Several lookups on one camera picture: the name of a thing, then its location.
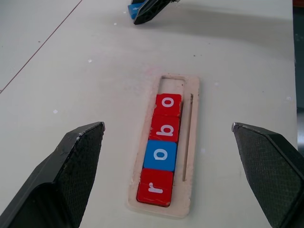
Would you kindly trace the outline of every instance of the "letter block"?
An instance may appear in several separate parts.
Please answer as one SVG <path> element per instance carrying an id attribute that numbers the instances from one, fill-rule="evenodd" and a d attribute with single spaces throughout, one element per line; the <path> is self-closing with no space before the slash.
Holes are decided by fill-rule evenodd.
<path id="1" fill-rule="evenodd" d="M 156 96 L 154 115 L 176 116 L 181 115 L 180 94 L 158 94 Z"/>
<path id="2" fill-rule="evenodd" d="M 150 128 L 150 140 L 177 142 L 180 120 L 178 117 L 155 115 Z"/>
<path id="3" fill-rule="evenodd" d="M 171 203 L 173 172 L 143 169 L 137 201 L 168 207 Z"/>
<path id="4" fill-rule="evenodd" d="M 176 143 L 149 140 L 144 157 L 143 167 L 156 170 L 174 171 Z"/>

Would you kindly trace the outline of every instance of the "empty slot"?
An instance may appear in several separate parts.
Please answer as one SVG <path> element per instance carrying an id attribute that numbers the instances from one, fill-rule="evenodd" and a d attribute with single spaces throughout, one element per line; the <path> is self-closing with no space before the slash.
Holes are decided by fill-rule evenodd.
<path id="1" fill-rule="evenodd" d="M 180 94 L 183 97 L 185 80 L 167 78 L 163 76 L 160 79 L 160 85 L 158 87 L 158 94 Z"/>

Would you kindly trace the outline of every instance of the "black object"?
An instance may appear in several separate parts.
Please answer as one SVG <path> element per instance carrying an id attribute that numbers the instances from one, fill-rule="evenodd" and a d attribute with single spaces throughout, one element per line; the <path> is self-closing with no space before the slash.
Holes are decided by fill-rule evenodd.
<path id="1" fill-rule="evenodd" d="M 294 56 L 295 56 L 295 91 L 298 126 L 298 151 L 304 154 L 304 8 L 294 7 Z"/>
<path id="2" fill-rule="evenodd" d="M 304 227 L 304 157 L 282 135 L 232 127 L 248 183 L 273 228 Z"/>
<path id="3" fill-rule="evenodd" d="M 102 122 L 68 132 L 0 216 L 0 228 L 78 228 L 95 180 Z"/>
<path id="4" fill-rule="evenodd" d="M 132 0 L 131 4 L 143 3 L 134 20 L 135 25 L 143 24 L 152 20 L 170 2 L 176 0 Z"/>

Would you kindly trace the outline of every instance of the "blue letter block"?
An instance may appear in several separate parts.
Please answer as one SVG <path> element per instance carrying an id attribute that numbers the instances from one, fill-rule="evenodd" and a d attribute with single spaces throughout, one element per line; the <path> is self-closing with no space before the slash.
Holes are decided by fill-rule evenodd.
<path id="1" fill-rule="evenodd" d="M 143 167 L 155 170 L 174 171 L 176 143 L 149 140 L 144 157 Z"/>
<path id="2" fill-rule="evenodd" d="M 130 13 L 130 16 L 131 16 L 132 19 L 136 18 L 138 10 L 143 4 L 144 4 L 144 2 L 128 5 L 129 13 Z"/>

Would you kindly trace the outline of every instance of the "red line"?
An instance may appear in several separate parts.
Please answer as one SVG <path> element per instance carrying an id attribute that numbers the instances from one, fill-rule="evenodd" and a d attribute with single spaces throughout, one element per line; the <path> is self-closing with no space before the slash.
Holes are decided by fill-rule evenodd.
<path id="1" fill-rule="evenodd" d="M 29 63 L 29 61 L 37 54 L 37 52 L 39 52 L 39 50 L 43 47 L 43 45 L 48 41 L 48 39 L 51 38 L 51 36 L 57 31 L 57 29 L 63 24 L 63 22 L 65 22 L 65 20 L 71 15 L 71 13 L 77 8 L 77 6 L 82 2 L 82 0 L 80 0 L 80 2 L 78 2 L 78 4 L 72 9 L 72 11 L 67 15 L 67 17 L 57 26 L 57 28 L 51 33 L 51 35 L 49 35 L 49 37 L 47 38 L 46 41 L 44 41 L 44 43 L 38 48 L 38 50 L 31 56 L 31 58 L 29 58 L 29 60 L 23 65 L 23 67 L 17 72 L 17 74 L 9 81 L 9 83 L 7 83 L 7 85 L 0 90 L 0 94 L 6 89 L 6 87 L 9 86 L 9 84 L 15 79 L 15 77 L 21 72 L 21 70 Z"/>

